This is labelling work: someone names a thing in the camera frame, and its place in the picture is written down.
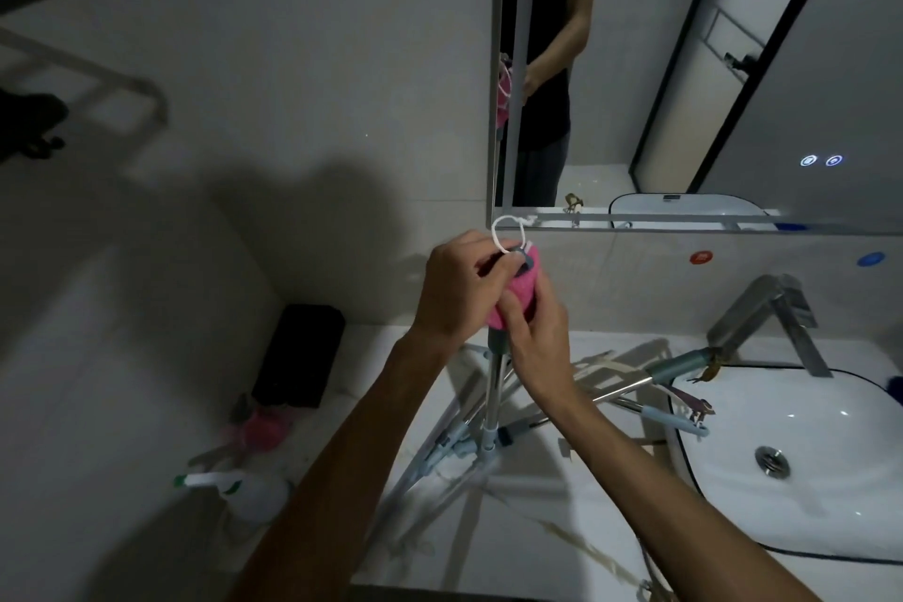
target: sink basin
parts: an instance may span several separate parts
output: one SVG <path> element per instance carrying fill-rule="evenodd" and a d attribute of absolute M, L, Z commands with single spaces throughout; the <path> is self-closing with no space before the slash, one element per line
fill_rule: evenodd
<path fill-rule="evenodd" d="M 674 468 L 767 549 L 903 564 L 903 406 L 870 380 L 832 372 L 725 367 L 707 383 L 676 382 L 716 414 L 705 438 L 669 430 Z M 780 451 L 765 462 L 773 475 L 759 448 Z M 789 474 L 776 477 L 784 460 Z"/>

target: blue sticker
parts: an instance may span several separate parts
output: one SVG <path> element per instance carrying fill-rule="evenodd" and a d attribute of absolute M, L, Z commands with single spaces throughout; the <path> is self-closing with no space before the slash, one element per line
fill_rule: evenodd
<path fill-rule="evenodd" d="M 858 264 L 860 267 L 874 267 L 876 264 L 884 262 L 884 258 L 886 256 L 887 255 L 885 255 L 884 253 L 869 253 L 868 255 L 863 255 L 862 257 L 860 257 L 856 261 L 856 264 Z"/>

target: right hand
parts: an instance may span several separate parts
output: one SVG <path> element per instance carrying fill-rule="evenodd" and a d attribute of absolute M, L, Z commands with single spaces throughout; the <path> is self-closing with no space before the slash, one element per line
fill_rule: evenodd
<path fill-rule="evenodd" d="M 505 319 L 518 378 L 537 403 L 575 390 L 570 366 L 567 310 L 542 269 L 536 277 L 536 314 L 528 324 L 520 300 L 502 293 L 499 311 Z"/>

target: faucet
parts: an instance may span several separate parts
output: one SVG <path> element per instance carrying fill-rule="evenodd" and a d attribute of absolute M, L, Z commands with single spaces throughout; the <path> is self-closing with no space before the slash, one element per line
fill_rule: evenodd
<path fill-rule="evenodd" d="M 706 338 L 718 363 L 727 364 L 734 359 L 739 346 L 762 328 L 772 313 L 784 326 L 784 332 L 807 372 L 812 376 L 831 378 L 831 370 L 807 331 L 818 328 L 816 318 L 803 295 L 803 286 L 789 274 L 765 274 L 753 280 L 709 329 Z"/>

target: person in mirror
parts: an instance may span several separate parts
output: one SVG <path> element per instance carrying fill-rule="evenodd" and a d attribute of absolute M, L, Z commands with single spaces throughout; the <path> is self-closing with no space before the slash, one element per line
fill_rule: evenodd
<path fill-rule="evenodd" d="M 501 51 L 512 57 L 516 7 L 517 0 L 502 0 Z M 555 205 L 570 140 L 568 73 L 574 59 L 586 48 L 592 18 L 593 0 L 533 0 L 515 168 L 515 207 Z"/>
<path fill-rule="evenodd" d="M 516 243 L 510 242 L 507 247 Z M 506 290 L 524 256 L 478 231 L 433 250 L 410 330 L 257 547 L 232 602 L 344 598 L 408 426 L 449 359 L 499 305 L 517 376 L 649 550 L 676 595 L 694 602 L 817 600 L 760 545 L 624 435 L 574 382 L 567 311 L 544 273 L 526 323 Z"/>

